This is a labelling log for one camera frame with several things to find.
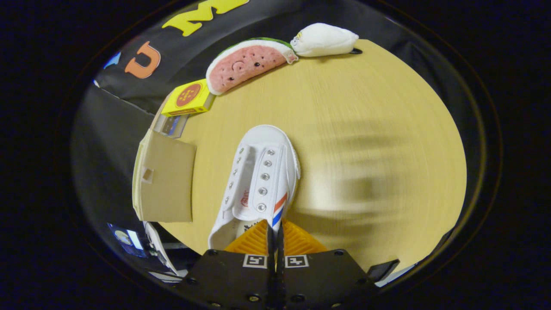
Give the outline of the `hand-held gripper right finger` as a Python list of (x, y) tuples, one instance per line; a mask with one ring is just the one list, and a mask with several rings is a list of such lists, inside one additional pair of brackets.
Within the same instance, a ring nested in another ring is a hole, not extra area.
[(278, 243), (280, 310), (352, 310), (379, 292), (346, 250), (328, 250), (289, 220), (282, 220)]

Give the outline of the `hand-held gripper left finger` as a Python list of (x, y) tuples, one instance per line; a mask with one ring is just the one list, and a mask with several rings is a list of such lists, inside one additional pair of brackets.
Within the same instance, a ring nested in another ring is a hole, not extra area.
[(206, 251), (177, 292), (209, 310), (274, 310), (275, 264), (273, 230), (262, 220), (225, 250)]

